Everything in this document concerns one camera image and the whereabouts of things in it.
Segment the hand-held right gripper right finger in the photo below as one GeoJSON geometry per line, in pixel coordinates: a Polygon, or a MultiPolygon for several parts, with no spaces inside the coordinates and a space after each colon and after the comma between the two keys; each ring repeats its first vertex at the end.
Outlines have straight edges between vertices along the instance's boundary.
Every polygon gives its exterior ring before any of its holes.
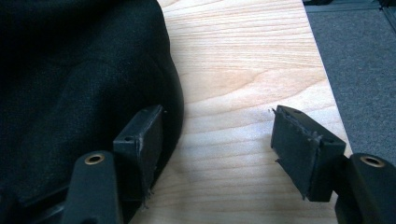
{"type": "Polygon", "coordinates": [[[339,224],[396,224],[396,166],[375,155],[345,155],[346,142],[304,112],[274,111],[271,148],[294,186],[310,202],[334,207],[339,224]]]}

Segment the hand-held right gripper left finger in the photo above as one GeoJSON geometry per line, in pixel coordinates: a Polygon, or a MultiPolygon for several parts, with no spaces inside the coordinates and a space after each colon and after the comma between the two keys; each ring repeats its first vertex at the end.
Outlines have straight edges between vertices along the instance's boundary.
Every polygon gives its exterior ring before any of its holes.
{"type": "Polygon", "coordinates": [[[140,110],[110,151],[77,159],[62,224],[128,224],[150,195],[163,146],[163,108],[140,110]]]}

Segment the black cloth garment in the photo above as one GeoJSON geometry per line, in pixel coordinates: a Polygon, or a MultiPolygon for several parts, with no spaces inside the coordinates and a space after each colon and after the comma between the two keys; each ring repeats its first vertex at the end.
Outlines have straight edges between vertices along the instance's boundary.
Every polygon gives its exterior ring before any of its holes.
{"type": "Polygon", "coordinates": [[[77,159],[154,105],[150,193],[184,116],[158,0],[0,0],[0,224],[62,224],[77,159]]]}

